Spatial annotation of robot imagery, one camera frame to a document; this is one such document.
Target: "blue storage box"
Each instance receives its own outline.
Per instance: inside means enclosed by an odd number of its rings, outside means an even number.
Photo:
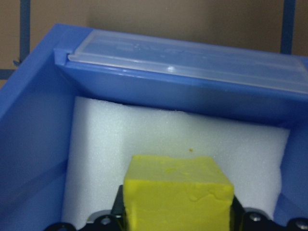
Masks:
[[[308,217],[307,68],[305,57],[56,25],[0,90],[0,227],[60,221],[76,96],[290,129],[275,220]]]

